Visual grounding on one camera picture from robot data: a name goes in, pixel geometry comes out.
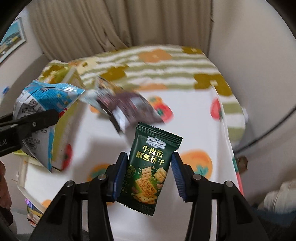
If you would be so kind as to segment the person left hand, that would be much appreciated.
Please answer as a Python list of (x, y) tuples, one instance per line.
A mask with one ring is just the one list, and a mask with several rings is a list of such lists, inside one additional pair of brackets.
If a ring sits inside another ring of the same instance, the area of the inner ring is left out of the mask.
[(8, 185), (5, 179), (6, 168), (2, 161), (0, 161), (0, 197), (1, 197), (1, 207), (7, 210), (11, 209), (11, 196), (8, 190)]

